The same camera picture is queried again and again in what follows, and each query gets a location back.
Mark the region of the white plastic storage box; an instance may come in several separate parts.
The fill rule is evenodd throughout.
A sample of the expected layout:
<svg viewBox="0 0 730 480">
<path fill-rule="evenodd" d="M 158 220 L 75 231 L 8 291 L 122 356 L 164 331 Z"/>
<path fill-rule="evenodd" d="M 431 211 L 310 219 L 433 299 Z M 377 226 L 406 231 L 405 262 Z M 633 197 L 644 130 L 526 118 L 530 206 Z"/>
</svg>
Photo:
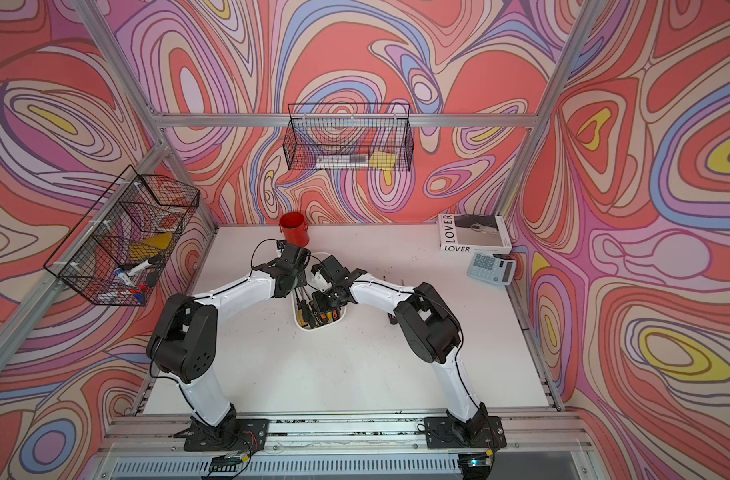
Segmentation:
<svg viewBox="0 0 730 480">
<path fill-rule="evenodd" d="M 332 283 L 320 270 L 315 270 L 328 256 L 327 252 L 310 254 L 304 270 L 306 283 L 297 286 L 291 294 L 296 325 L 307 332 L 332 326 L 347 314 L 347 306 L 334 306 L 333 299 L 328 296 Z"/>
</svg>

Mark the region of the black yellow dotted screwdriver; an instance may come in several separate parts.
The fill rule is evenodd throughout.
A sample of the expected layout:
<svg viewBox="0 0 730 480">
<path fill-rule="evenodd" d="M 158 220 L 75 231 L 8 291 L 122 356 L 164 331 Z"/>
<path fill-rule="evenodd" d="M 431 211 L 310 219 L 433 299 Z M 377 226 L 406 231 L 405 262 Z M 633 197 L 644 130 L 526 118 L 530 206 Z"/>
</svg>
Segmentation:
<svg viewBox="0 0 730 480">
<path fill-rule="evenodd" d="M 313 317 L 313 320 L 312 320 L 313 327 L 314 328 L 321 327 L 324 324 L 324 322 L 323 322 L 324 317 L 322 316 L 322 312 L 319 309 L 319 304 L 317 303 L 316 297 L 314 295 L 311 295 L 309 297 L 309 306 L 310 306 L 311 315 Z"/>
</svg>

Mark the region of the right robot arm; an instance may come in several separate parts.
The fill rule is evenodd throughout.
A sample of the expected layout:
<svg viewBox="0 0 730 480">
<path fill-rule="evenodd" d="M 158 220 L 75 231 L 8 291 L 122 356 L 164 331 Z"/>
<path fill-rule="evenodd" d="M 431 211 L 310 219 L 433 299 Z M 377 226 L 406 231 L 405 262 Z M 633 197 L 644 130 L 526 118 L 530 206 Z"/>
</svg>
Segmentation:
<svg viewBox="0 0 730 480">
<path fill-rule="evenodd" d="M 323 282 L 323 298 L 333 306 L 370 306 L 396 322 L 411 351 L 433 368 L 455 442 L 463 446 L 482 441 L 489 447 L 495 445 L 496 429 L 488 409 L 469 385 L 462 365 L 462 326 L 431 284 L 392 284 L 363 269 L 349 270 L 332 255 L 313 265 L 311 271 Z"/>
</svg>

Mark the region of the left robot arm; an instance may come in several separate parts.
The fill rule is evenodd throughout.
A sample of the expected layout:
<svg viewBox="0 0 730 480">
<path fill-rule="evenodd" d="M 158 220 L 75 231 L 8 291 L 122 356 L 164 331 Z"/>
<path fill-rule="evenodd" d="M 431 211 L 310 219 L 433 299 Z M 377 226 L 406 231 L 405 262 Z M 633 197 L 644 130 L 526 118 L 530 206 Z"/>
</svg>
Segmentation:
<svg viewBox="0 0 730 480">
<path fill-rule="evenodd" d="M 193 296 L 170 296 L 147 346 L 151 365 L 161 379 L 177 384 L 191 409 L 191 426 L 181 433 L 189 451 L 262 448 L 237 418 L 213 371 L 221 319 L 229 319 L 259 303 L 285 298 L 305 284 L 311 252 L 285 240 L 276 242 L 277 256 L 230 283 Z"/>
</svg>

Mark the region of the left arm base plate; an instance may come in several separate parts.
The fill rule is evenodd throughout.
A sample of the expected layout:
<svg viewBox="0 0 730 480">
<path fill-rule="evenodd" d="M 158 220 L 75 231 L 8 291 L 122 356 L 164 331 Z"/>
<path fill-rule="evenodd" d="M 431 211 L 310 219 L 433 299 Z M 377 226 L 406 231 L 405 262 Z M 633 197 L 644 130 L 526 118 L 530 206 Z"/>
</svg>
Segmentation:
<svg viewBox="0 0 730 480">
<path fill-rule="evenodd" d="M 268 436 L 268 419 L 226 418 L 220 425 L 211 426 L 193 419 L 191 426 L 181 432 L 184 450 L 188 452 L 262 451 Z"/>
</svg>

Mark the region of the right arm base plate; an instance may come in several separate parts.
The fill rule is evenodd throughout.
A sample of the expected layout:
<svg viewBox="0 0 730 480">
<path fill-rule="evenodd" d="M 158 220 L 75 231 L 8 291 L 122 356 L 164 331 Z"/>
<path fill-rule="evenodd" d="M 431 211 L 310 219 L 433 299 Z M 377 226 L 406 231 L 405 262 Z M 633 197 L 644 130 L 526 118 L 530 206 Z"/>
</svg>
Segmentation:
<svg viewBox="0 0 730 480">
<path fill-rule="evenodd" d="M 498 416 L 461 422 L 451 416 L 426 417 L 417 425 L 429 449 L 482 448 L 497 452 L 508 443 Z"/>
</svg>

